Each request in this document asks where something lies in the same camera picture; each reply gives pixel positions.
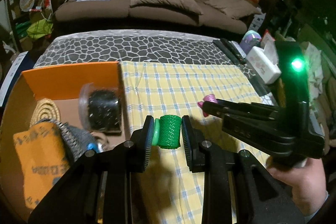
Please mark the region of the person's right hand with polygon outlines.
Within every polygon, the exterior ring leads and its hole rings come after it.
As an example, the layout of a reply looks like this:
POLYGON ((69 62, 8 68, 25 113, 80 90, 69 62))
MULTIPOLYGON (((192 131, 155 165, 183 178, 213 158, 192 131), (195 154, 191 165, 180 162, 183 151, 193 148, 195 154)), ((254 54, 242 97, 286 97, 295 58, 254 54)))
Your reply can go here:
POLYGON ((329 196, 321 159, 309 158, 302 168, 281 170, 269 157, 266 169, 273 178, 292 187, 293 202, 306 217, 319 211, 329 196))

